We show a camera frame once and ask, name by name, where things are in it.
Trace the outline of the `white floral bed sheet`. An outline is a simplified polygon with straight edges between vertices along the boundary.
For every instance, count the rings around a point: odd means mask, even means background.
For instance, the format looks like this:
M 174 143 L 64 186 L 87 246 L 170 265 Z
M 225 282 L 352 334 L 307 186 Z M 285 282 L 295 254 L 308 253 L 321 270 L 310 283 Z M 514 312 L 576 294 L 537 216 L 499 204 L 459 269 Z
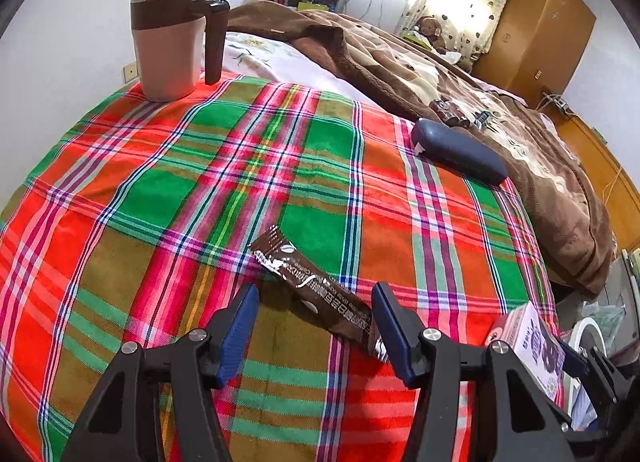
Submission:
M 322 68 L 292 45 L 254 34 L 227 32 L 222 69 L 270 82 L 303 84 L 378 108 L 378 104 L 355 86 L 337 78 L 333 72 Z

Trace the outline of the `wall power socket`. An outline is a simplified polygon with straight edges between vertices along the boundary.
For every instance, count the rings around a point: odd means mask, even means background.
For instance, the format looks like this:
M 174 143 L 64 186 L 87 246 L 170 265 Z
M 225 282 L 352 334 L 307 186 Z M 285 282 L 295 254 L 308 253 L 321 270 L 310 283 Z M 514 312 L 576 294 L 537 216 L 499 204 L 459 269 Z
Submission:
M 122 67 L 122 78 L 125 83 L 134 81 L 139 77 L 138 64 L 136 62 L 127 64 Z

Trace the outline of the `small snack packet on blanket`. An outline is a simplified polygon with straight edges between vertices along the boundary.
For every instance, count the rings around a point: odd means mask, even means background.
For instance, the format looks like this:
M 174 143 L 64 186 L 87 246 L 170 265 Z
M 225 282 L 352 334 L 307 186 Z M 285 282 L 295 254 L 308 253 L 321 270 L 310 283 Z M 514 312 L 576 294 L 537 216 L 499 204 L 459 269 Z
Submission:
M 438 118 L 449 127 L 469 129 L 471 121 L 454 103 L 449 100 L 432 100 L 428 105 Z

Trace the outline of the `brown coffee sachet wrapper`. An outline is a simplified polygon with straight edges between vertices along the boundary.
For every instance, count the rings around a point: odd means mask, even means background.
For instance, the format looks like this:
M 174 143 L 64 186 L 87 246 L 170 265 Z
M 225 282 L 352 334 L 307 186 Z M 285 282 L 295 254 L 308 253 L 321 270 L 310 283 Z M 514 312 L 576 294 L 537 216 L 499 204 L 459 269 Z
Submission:
M 250 252 L 318 316 L 324 329 L 360 344 L 378 361 L 388 361 L 371 306 L 308 260 L 279 226 L 270 226 L 256 238 L 250 244 Z

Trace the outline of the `dark blue glasses case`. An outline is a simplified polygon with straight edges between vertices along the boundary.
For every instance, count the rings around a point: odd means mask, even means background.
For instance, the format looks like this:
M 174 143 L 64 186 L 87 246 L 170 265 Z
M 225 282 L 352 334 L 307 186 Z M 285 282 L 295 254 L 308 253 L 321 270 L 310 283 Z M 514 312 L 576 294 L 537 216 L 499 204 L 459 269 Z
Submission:
M 414 123 L 410 138 L 418 156 L 487 185 L 498 186 L 509 176 L 498 153 L 445 124 L 421 118 Z

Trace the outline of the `wooden bed headboard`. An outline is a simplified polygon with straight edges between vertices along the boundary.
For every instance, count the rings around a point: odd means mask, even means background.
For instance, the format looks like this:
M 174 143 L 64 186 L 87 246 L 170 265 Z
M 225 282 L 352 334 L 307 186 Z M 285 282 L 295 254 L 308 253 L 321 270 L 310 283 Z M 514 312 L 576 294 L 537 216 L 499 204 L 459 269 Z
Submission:
M 637 250 L 640 212 L 639 192 L 634 182 L 602 137 L 581 118 L 564 115 L 553 105 L 544 108 L 544 113 L 582 163 L 594 191 L 608 209 L 618 247 L 628 252 Z

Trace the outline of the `teddy bear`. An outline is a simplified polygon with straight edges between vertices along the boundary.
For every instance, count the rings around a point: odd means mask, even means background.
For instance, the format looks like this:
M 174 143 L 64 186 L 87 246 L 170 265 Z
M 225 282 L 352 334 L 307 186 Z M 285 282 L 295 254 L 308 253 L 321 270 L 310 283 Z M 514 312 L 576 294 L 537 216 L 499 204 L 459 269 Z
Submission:
M 434 16 L 422 16 L 416 23 L 416 28 L 421 36 L 426 37 L 432 48 L 435 48 L 439 54 L 447 52 L 446 42 L 442 37 L 442 26 Z

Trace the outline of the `plaid red green cloth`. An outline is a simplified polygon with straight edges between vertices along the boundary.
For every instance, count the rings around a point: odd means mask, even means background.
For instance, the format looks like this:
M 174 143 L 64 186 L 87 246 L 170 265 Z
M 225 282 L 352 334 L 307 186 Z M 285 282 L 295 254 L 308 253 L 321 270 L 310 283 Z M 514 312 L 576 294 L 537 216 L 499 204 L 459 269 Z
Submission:
M 1 212 L 1 413 L 27 455 L 60 458 L 122 343 L 176 341 L 253 282 L 243 368 L 215 399 L 235 460 L 398 460 L 416 395 L 326 332 L 250 244 L 277 226 L 360 299 L 385 281 L 462 343 L 524 303 L 554 325 L 514 185 L 423 161 L 410 132 L 340 95 L 233 74 L 173 103 L 131 86 L 90 110 Z

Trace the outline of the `wooden wardrobe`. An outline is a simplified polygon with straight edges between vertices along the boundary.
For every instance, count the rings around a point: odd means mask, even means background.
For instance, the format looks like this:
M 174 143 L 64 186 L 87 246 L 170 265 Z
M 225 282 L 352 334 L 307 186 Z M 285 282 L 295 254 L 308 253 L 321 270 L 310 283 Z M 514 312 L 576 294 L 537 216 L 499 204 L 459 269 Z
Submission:
M 583 0 L 506 0 L 489 52 L 472 74 L 534 107 L 573 77 L 596 16 Z

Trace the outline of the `white trash bin with bag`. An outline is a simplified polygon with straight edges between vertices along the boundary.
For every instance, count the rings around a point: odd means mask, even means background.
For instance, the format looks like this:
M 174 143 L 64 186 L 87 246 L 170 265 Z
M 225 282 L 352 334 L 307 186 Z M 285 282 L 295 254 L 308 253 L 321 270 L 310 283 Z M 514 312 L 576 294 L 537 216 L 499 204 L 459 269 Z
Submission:
M 600 352 L 606 352 L 600 327 L 591 317 L 577 321 L 572 330 L 561 333 L 561 339 L 584 358 L 593 347 Z M 564 372 L 562 382 L 563 408 L 570 416 L 570 427 L 573 430 L 587 430 L 597 420 L 597 412 L 582 385 L 582 380 Z

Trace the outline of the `small green box on blanket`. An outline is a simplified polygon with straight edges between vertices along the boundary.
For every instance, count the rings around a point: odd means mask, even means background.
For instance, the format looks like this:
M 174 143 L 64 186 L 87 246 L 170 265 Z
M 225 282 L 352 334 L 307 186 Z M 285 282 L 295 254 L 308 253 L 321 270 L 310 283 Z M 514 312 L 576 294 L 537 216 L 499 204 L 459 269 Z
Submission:
M 485 127 L 491 126 L 491 120 L 494 118 L 494 114 L 488 110 L 482 110 L 474 115 L 474 124 L 478 130 L 483 130 Z

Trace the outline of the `pink brown thermos mug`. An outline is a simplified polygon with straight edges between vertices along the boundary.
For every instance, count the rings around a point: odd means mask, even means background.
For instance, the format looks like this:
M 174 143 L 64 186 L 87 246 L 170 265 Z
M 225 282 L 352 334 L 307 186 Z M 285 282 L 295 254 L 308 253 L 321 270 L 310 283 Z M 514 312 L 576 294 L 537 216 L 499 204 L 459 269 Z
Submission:
M 141 89 L 152 102 L 189 95 L 221 78 L 227 0 L 130 0 Z

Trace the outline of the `brown fleece blanket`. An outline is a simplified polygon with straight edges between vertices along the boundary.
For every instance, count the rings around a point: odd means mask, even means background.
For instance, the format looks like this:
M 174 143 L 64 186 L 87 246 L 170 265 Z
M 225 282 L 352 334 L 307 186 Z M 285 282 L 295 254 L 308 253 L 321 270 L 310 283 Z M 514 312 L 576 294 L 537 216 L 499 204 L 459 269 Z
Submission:
M 252 1 L 232 8 L 228 28 L 291 44 L 409 121 L 436 120 L 437 100 L 448 100 L 469 121 L 489 112 L 488 129 L 471 125 L 466 132 L 506 163 L 553 279 L 588 297 L 604 289 L 616 252 L 608 210 L 540 112 L 482 88 L 435 53 L 345 14 Z

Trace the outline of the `purple grape milk carton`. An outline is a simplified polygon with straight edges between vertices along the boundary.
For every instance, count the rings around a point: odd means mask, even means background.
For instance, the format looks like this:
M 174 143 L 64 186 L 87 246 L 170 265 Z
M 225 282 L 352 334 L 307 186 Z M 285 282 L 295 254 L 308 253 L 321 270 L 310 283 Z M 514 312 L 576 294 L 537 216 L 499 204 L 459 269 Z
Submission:
M 520 305 L 494 322 L 485 345 L 508 344 L 538 387 L 552 400 L 562 396 L 564 350 L 532 302 Z

